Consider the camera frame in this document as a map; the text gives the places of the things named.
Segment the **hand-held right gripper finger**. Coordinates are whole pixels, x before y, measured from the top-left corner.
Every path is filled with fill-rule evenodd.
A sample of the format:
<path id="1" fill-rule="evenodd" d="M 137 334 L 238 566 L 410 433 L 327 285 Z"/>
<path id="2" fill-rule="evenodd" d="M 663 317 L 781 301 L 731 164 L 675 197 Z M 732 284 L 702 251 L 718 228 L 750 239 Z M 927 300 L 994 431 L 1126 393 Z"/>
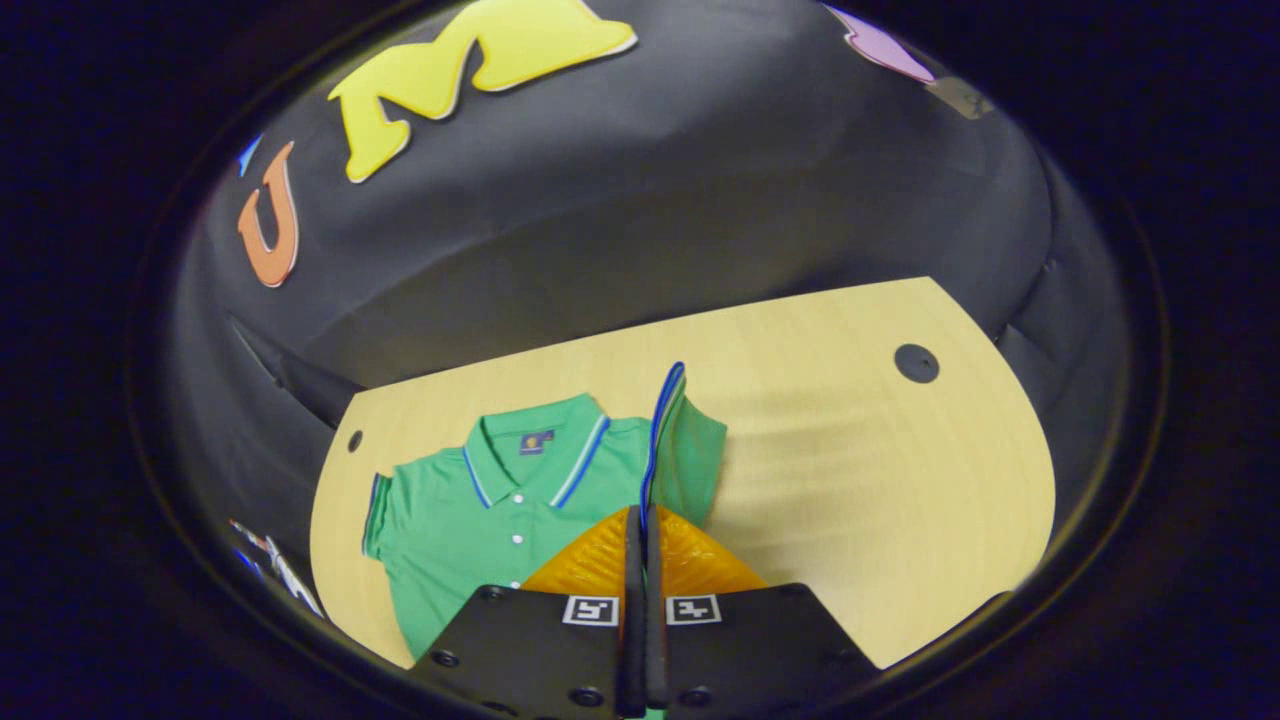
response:
<path id="1" fill-rule="evenodd" d="M 641 519 L 630 506 L 586 536 L 614 573 L 608 591 L 480 585 L 410 676 L 479 716 L 644 717 Z"/>
<path id="2" fill-rule="evenodd" d="M 645 543 L 645 697 L 668 719 L 808 719 L 879 675 L 809 585 L 765 584 L 657 505 Z"/>

